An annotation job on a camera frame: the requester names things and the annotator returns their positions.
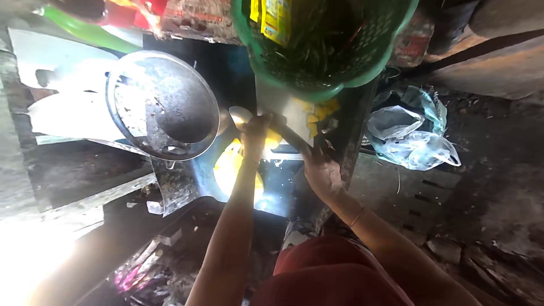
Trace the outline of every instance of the white plastic bag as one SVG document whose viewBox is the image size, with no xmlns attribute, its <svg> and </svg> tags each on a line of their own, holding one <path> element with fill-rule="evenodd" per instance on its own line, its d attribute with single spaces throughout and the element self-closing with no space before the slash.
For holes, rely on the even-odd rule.
<svg viewBox="0 0 544 306">
<path fill-rule="evenodd" d="M 401 138 L 423 124 L 425 117 L 395 105 L 384 107 L 370 114 L 368 131 L 381 140 Z"/>
<path fill-rule="evenodd" d="M 378 145 L 381 159 L 411 170 L 429 170 L 445 162 L 460 166 L 453 144 L 444 137 L 425 131 L 413 131 L 403 139 L 388 139 Z"/>
</svg>

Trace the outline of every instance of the wooden plank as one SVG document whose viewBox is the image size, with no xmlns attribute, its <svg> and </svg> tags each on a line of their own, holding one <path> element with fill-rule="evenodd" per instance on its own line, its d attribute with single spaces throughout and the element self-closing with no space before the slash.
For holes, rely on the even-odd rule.
<svg viewBox="0 0 544 306">
<path fill-rule="evenodd" d="M 97 193 L 85 199 L 79 200 L 68 205 L 64 205 L 57 209 L 52 209 L 43 214 L 44 220 L 55 220 L 60 217 L 67 217 L 71 214 L 79 214 L 89 209 L 102 206 L 110 201 L 113 201 L 125 194 L 141 189 L 151 183 L 157 182 L 155 173 L 149 173 L 145 176 L 110 188 L 101 193 Z"/>
</svg>

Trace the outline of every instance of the dirt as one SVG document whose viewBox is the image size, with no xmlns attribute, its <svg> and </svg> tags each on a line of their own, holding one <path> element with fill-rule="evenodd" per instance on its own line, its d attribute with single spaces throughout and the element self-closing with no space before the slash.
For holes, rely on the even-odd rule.
<svg viewBox="0 0 544 306">
<path fill-rule="evenodd" d="M 462 176 L 436 234 L 544 258 L 544 106 L 437 89 Z"/>
</svg>

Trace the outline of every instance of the red shirt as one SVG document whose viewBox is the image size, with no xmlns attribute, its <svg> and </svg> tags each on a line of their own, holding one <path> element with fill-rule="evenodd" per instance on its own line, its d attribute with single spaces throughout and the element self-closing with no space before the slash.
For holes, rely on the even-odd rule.
<svg viewBox="0 0 544 306">
<path fill-rule="evenodd" d="M 252 306 L 413 306 L 370 252 L 341 236 L 312 238 L 283 250 L 274 276 L 251 299 Z"/>
</svg>

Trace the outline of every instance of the yellow fruit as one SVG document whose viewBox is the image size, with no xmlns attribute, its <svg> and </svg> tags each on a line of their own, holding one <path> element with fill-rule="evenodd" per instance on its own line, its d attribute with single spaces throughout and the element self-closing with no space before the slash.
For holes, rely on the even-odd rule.
<svg viewBox="0 0 544 306">
<path fill-rule="evenodd" d="M 310 138 L 313 138 L 317 135 L 317 124 L 315 123 L 308 123 L 306 124 L 308 129 L 310 129 Z"/>
<path fill-rule="evenodd" d="M 280 145 L 281 136 L 273 130 L 267 131 L 267 138 L 264 141 L 265 150 L 274 150 Z"/>
<path fill-rule="evenodd" d="M 317 118 L 317 116 L 314 114 L 308 114 L 308 116 L 306 117 L 306 122 L 308 123 L 318 122 L 318 121 L 319 121 L 319 118 Z"/>
</svg>

